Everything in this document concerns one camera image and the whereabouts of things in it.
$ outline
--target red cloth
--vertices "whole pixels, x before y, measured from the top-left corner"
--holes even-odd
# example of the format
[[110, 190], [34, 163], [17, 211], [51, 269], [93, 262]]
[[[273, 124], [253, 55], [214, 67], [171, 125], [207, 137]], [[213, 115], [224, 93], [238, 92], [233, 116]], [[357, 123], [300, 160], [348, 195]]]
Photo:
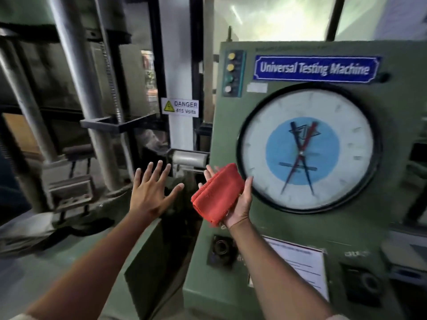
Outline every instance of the red cloth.
[[217, 226], [244, 188], [245, 182], [236, 164], [228, 164], [199, 188], [191, 202], [205, 220]]

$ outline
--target black gauge rim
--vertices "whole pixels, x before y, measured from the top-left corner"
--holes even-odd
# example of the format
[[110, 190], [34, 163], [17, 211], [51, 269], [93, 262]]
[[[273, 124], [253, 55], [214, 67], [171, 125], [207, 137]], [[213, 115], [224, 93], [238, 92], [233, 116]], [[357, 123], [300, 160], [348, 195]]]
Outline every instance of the black gauge rim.
[[361, 193], [363, 189], [366, 188], [366, 186], [369, 184], [369, 182], [372, 180], [378, 165], [381, 160], [381, 153], [382, 153], [382, 144], [381, 144], [381, 135], [378, 128], [378, 125], [376, 123], [376, 120], [372, 116], [372, 114], [367, 109], [366, 105], [356, 96], [354, 96], [351, 92], [345, 90], [344, 88], [341, 88], [336, 85], [332, 85], [329, 83], [323, 83], [323, 82], [308, 82], [308, 83], [300, 83], [295, 84], [291, 86], [287, 86], [283, 89], [280, 89], [269, 96], [267, 96], [264, 100], [259, 102], [255, 109], [248, 115], [246, 120], [243, 122], [242, 128], [239, 131], [238, 135], [238, 143], [237, 143], [237, 163], [238, 168], [243, 176], [244, 179], [247, 178], [247, 175], [245, 173], [245, 170], [243, 168], [243, 157], [242, 157], [242, 149], [243, 149], [243, 138], [246, 133], [246, 129], [248, 128], [249, 124], [251, 123], [252, 119], [256, 116], [256, 114], [263, 109], [266, 105], [268, 105], [272, 100], [275, 98], [282, 96], [287, 93], [295, 92], [295, 91], [301, 91], [301, 90], [307, 90], [307, 89], [315, 89], [315, 90], [325, 90], [325, 91], [331, 91], [335, 92], [343, 97], [345, 97], [347, 100], [352, 102], [356, 107], [359, 108], [359, 110], [365, 115], [366, 119], [368, 120], [369, 126], [371, 127], [372, 135], [374, 138], [374, 148], [372, 152], [371, 161], [369, 162], [368, 170], [365, 173], [365, 176], [360, 180], [360, 182], [346, 195], [344, 195], [342, 198], [338, 199], [335, 202], [332, 202], [330, 204], [314, 208], [314, 209], [291, 209], [287, 208], [285, 206], [281, 206], [279, 204], [276, 204], [272, 201], [270, 201], [268, 198], [260, 194], [254, 187], [252, 187], [253, 194], [262, 202], [269, 205], [270, 207], [283, 211], [283, 212], [290, 212], [295, 214], [313, 214], [313, 213], [320, 213], [325, 212], [334, 208], [337, 208], [338, 206], [341, 206], [343, 204], [348, 203], [350, 200], [354, 199], [358, 194]]

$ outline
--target control panel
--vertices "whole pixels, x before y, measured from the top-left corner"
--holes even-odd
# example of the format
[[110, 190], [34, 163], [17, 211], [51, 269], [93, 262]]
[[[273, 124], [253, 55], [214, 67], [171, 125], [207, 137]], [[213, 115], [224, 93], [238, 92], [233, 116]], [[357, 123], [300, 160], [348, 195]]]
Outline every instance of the control panel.
[[222, 96], [228, 98], [242, 97], [243, 74], [245, 72], [246, 52], [232, 50], [227, 53], [222, 79]]

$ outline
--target black needle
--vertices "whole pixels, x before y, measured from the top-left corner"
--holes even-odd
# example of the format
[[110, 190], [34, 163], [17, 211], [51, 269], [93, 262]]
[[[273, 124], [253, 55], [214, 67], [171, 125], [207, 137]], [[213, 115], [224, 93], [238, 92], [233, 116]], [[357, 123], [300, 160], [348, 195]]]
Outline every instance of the black needle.
[[294, 135], [296, 146], [298, 148], [299, 159], [302, 161], [302, 166], [304, 166], [304, 172], [305, 172], [305, 176], [307, 177], [308, 185], [310, 185], [311, 193], [312, 193], [312, 195], [314, 195], [310, 175], [308, 174], [308, 168], [307, 168], [307, 163], [306, 163], [305, 156], [304, 156], [304, 150], [302, 149], [301, 144], [299, 143], [299, 138], [298, 138], [298, 134], [296, 131], [296, 124], [294, 121], [291, 122], [291, 129], [292, 129], [292, 134]]

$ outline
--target blue sign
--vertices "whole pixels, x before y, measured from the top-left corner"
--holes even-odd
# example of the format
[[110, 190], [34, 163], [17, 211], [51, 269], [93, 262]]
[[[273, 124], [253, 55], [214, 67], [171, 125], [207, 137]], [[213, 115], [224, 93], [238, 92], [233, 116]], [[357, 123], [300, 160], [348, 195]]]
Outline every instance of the blue sign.
[[380, 61], [381, 57], [257, 55], [254, 80], [369, 83]]

